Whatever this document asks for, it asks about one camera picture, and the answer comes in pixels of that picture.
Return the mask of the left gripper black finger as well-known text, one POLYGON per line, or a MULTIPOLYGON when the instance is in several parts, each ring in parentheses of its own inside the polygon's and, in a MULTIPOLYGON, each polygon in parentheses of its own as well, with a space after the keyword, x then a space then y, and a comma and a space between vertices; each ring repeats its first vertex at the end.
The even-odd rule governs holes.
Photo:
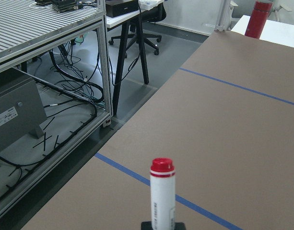
MULTIPOLYGON (((141 230, 153 230, 152 223, 150 221, 142 222, 141 223, 141 230)), ((175 223, 175 230, 186 230, 185 223, 176 222, 175 223)))

